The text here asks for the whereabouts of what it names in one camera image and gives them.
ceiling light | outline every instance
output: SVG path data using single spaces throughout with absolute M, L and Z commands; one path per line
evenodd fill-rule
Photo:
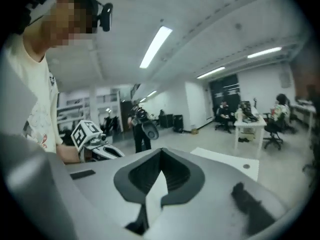
M 278 52 L 282 49 L 282 47 L 275 47 L 272 49 L 268 49 L 268 50 L 263 50 L 263 51 L 259 51 L 257 53 L 251 54 L 248 56 L 248 59 L 254 58 L 254 57 L 258 57 L 261 55 L 265 55 L 265 54 L 270 54 L 270 53 L 274 53 L 274 52 Z
M 154 56 L 157 54 L 158 50 L 162 46 L 162 44 L 165 42 L 167 37 L 170 35 L 172 32 L 172 29 L 162 26 L 160 27 L 158 33 L 155 35 L 152 43 L 150 44 L 148 50 L 146 51 L 144 58 L 141 62 L 140 68 L 141 69 L 146 69 Z
M 154 90 L 153 92 L 151 92 L 147 97 L 150 97 L 151 95 L 155 94 L 157 91 Z
M 218 71 L 220 71 L 220 70 L 224 70 L 224 69 L 225 69 L 224 66 L 219 67 L 219 68 L 214 69 L 214 70 L 212 70 L 212 71 L 210 71 L 210 72 L 208 72 L 208 73 L 205 73 L 205 74 L 203 74 L 203 75 L 198 76 L 197 79 L 204 78 L 204 77 L 206 77 L 206 76 L 209 76 L 209 75 L 211 75 L 211 74 L 213 74 L 213 73 L 216 73 L 216 72 L 218 72 Z

hair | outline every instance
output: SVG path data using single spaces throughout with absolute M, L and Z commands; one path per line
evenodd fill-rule
M 285 105 L 287 102 L 287 96 L 284 95 L 283 93 L 280 93 L 277 97 L 276 100 L 279 102 L 280 105 Z

hand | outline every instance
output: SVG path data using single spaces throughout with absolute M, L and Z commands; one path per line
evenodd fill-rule
M 81 163 L 75 146 L 57 145 L 56 154 L 65 164 Z

black pants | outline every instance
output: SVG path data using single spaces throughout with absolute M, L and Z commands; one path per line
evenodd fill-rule
M 229 122 L 232 122 L 232 124 L 234 124 L 236 122 L 236 118 L 233 115 L 229 115 L 229 118 L 224 118 L 221 116 L 221 122 L 224 124 L 224 129 L 229 131 Z
M 151 142 L 150 139 L 147 137 L 145 132 L 142 130 L 142 125 L 138 124 L 133 128 L 134 134 L 134 143 L 135 143 L 135 152 L 139 153 L 142 151 L 142 140 L 145 145 L 146 150 L 151 149 Z

ceiling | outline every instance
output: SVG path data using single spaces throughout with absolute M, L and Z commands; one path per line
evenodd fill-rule
M 225 74 L 228 67 L 236 72 L 252 63 L 289 60 L 310 33 L 291 0 L 99 1 L 113 3 L 111 31 L 99 28 L 88 40 L 53 48 L 46 55 L 61 91 L 92 84 L 139 83 L 142 98 L 181 76 L 195 78 L 220 66 L 226 67 Z M 172 29 L 171 35 L 149 67 L 139 68 L 161 26 Z M 249 54 L 276 46 L 283 49 L 247 59 Z

